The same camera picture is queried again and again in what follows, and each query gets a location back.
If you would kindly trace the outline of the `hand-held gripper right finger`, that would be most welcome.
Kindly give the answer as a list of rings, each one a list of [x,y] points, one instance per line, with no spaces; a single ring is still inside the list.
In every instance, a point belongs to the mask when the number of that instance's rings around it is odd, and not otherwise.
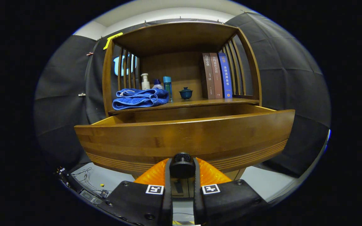
[[[201,226],[243,226],[254,215],[270,207],[243,179],[202,185],[204,163],[194,158],[194,222]]]

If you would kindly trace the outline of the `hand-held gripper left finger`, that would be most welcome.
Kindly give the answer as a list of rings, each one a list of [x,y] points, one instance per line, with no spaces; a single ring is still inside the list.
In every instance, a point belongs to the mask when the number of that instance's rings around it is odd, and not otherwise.
[[[169,158],[165,163],[163,186],[122,181],[100,208],[125,225],[172,226],[171,162]]]

